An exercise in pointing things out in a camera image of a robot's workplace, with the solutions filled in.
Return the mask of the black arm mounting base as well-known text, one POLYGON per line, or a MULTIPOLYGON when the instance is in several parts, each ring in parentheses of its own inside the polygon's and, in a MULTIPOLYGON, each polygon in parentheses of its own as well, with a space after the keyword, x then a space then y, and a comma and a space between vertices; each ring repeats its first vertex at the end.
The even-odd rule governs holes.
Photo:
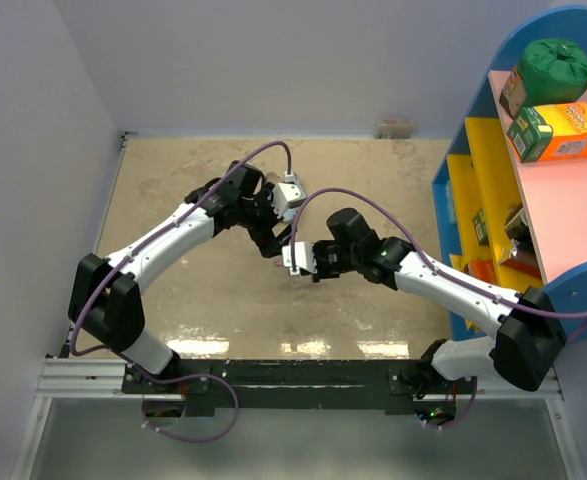
POLYGON ((218 409, 377 410, 412 415, 432 404, 470 394, 474 382, 444 380, 420 360, 202 360, 182 359, 157 380, 125 367, 122 391, 147 402, 175 401, 187 417, 218 409))

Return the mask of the pink transparent sunglasses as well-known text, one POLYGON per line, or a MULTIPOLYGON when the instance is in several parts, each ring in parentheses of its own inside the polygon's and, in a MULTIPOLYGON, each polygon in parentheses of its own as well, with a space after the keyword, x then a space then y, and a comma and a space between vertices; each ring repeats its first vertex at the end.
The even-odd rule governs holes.
POLYGON ((281 258, 272 261, 272 266, 277 272, 279 286, 286 290, 317 289, 318 284, 312 282, 311 276, 291 275, 289 269, 283 264, 281 258))

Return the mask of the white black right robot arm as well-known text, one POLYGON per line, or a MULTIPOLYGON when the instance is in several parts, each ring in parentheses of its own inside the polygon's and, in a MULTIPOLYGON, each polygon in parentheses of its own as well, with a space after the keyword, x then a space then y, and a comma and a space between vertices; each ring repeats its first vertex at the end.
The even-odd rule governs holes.
POLYGON ((397 237, 380 237, 353 208, 332 214, 332 235, 310 249, 314 281, 356 272, 370 283, 426 298, 471 320, 483 337, 434 342, 422 355, 421 386, 442 392, 466 377, 499 376, 536 391, 564 348, 567 337, 549 297, 534 287, 520 293, 448 267, 397 237))

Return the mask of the printed glasses case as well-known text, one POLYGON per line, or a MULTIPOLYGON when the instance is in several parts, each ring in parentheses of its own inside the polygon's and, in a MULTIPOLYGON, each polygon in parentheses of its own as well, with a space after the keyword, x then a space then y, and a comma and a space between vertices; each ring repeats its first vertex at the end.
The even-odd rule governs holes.
POLYGON ((267 184, 271 184, 273 187, 285 182, 285 180, 276 172, 268 172, 265 176, 265 180, 267 184))

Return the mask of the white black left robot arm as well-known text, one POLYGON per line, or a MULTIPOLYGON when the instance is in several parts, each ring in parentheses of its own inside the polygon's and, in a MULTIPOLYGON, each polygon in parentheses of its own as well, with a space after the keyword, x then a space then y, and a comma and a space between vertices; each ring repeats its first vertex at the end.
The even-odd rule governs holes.
POLYGON ((262 257, 278 256, 291 229, 273 229, 288 225, 305 198, 293 172, 273 182, 251 165, 232 162, 225 176, 190 192, 167 219, 137 241, 104 258, 83 257, 69 319, 76 331, 86 331, 106 349, 142 367, 156 391, 173 390, 180 380, 178 356, 147 329, 145 290, 186 253, 235 226, 247 231, 262 257))

